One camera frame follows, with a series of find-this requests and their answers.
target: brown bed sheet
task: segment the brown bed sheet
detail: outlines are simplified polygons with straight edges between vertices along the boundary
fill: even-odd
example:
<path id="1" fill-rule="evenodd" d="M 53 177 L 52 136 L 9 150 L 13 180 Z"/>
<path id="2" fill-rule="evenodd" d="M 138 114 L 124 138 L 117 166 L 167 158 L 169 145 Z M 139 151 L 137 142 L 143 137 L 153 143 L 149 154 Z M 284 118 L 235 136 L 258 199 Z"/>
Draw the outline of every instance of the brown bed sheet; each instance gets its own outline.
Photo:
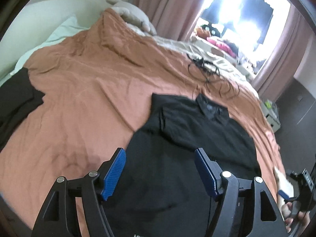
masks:
<path id="1" fill-rule="evenodd" d="M 227 94 L 227 81 L 205 85 L 195 66 L 188 72 L 188 64 L 184 55 L 127 28 L 112 9 L 90 30 L 34 52 L 25 67 L 31 83 L 45 93 L 44 104 L 0 153 L 0 192 L 6 202 L 32 228 L 58 176 L 82 177 L 117 147 L 127 147 L 149 116 L 153 92 L 192 99 L 203 93 L 226 106 L 253 137 L 263 179 L 276 199 L 273 167 L 282 172 L 284 167 L 259 101 L 242 87 L 238 94 L 235 83 Z M 86 237 L 81 205 L 78 214 Z"/>

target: blue gripper pad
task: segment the blue gripper pad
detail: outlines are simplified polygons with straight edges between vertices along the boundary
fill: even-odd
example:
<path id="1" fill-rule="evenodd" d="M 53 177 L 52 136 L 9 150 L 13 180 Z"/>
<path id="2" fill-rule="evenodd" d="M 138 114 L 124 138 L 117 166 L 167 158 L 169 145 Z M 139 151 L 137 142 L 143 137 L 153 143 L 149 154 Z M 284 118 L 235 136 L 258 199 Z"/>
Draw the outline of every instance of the blue gripper pad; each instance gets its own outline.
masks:
<path id="1" fill-rule="evenodd" d="M 288 200 L 290 197 L 282 190 L 278 191 L 278 195 L 280 195 L 283 199 Z"/>
<path id="2" fill-rule="evenodd" d="M 220 167 L 216 162 L 213 162 L 208 158 L 208 156 L 202 148 L 195 150 L 194 162 L 207 194 L 210 197 L 216 199 L 220 195 L 220 186 L 217 186 L 217 181 L 212 172 L 212 169 L 215 170 L 218 167 L 219 172 L 221 172 Z"/>
<path id="3" fill-rule="evenodd" d="M 104 178 L 104 187 L 101 192 L 103 200 L 107 200 L 108 197 L 112 196 L 117 182 L 121 176 L 123 168 L 126 162 L 126 153 L 124 149 L 121 149 L 116 156 L 113 164 Z"/>

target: gloved hand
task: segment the gloved hand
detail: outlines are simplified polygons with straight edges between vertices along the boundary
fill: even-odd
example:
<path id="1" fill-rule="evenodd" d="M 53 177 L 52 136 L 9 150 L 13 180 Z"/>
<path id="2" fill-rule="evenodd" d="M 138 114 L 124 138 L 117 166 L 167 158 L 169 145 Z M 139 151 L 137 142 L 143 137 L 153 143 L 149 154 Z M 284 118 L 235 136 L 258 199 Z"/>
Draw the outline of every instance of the gloved hand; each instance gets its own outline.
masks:
<path id="1" fill-rule="evenodd" d="M 289 218 L 291 211 L 292 211 L 292 203 L 288 202 L 288 203 L 284 204 L 282 206 L 281 210 L 282 210 L 282 215 L 284 217 L 284 223 L 286 226 L 286 230 L 289 233 L 291 231 L 291 224 L 293 222 L 293 219 Z M 299 229 L 299 235 L 298 235 L 298 236 L 300 236 L 304 232 L 307 225 L 311 222 L 311 219 L 309 217 L 309 212 L 307 212 L 305 214 L 305 212 L 300 211 L 298 213 L 298 219 L 301 222 L 301 226 Z"/>

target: pillow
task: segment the pillow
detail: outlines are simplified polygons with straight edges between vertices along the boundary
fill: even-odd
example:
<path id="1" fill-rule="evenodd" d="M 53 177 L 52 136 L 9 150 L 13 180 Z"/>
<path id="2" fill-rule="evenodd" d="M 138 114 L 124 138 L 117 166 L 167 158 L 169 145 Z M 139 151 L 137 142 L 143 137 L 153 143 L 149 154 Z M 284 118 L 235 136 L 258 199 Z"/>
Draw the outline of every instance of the pillow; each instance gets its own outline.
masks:
<path id="1" fill-rule="evenodd" d="M 137 6 L 124 2 L 122 0 L 106 0 L 116 13 L 118 13 L 122 19 L 130 24 L 133 24 L 140 28 L 142 31 L 151 35 L 156 35 L 156 29 L 149 21 L 148 16 Z"/>
<path id="2" fill-rule="evenodd" d="M 10 73 L 10 75 L 13 76 L 15 73 L 17 73 L 23 67 L 24 63 L 28 60 L 28 58 L 36 50 L 46 47 L 46 46 L 58 44 L 64 41 L 67 37 L 72 37 L 75 34 L 79 33 L 80 31 L 87 30 L 87 29 L 89 28 L 79 26 L 76 16 L 71 16 L 70 18 L 65 20 L 58 28 L 56 28 L 45 42 L 27 51 L 25 54 L 23 54 L 19 58 L 18 62 L 15 65 L 14 70 Z"/>

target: black shirt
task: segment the black shirt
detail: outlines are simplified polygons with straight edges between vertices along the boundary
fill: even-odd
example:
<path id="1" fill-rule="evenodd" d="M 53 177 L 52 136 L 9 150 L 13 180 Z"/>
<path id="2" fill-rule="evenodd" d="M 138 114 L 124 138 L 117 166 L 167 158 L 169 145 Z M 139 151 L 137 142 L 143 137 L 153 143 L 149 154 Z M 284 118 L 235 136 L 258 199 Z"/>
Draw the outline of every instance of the black shirt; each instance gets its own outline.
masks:
<path id="1" fill-rule="evenodd" d="M 0 151 L 16 127 L 43 103 L 44 95 L 32 86 L 27 68 L 21 68 L 0 87 Z"/>
<path id="2" fill-rule="evenodd" d="M 132 137 L 114 194 L 104 203 L 116 236 L 204 236 L 210 197 L 194 163 L 202 147 L 222 170 L 260 176 L 253 139 L 227 108 L 202 94 L 152 95 L 151 115 Z"/>

